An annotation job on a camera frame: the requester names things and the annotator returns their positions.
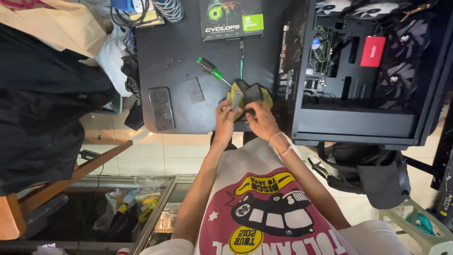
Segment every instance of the cartoon car graphic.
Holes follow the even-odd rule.
[[[294,189],[261,200],[248,192],[231,210],[237,223],[276,236],[301,237],[313,233],[313,218],[307,212],[311,201]]]

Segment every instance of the cardboard box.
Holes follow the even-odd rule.
[[[261,0],[198,0],[203,42],[264,34]]]

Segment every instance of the person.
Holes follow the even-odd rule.
[[[211,148],[182,202],[171,240],[141,255],[409,255],[382,221],[351,226],[292,149],[264,103],[245,106],[257,138],[229,149],[233,117],[216,109]]]

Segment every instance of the screwdriver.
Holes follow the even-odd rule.
[[[210,75],[214,76],[217,78],[217,80],[222,79],[224,82],[226,82],[230,87],[233,87],[227,80],[223,78],[223,74],[217,69],[217,67],[213,64],[211,64],[209,61],[205,60],[202,57],[199,57],[197,60],[197,63]]]

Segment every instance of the beige bag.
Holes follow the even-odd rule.
[[[61,0],[2,0],[0,23],[31,34],[55,49],[95,58],[107,38],[87,7]]]

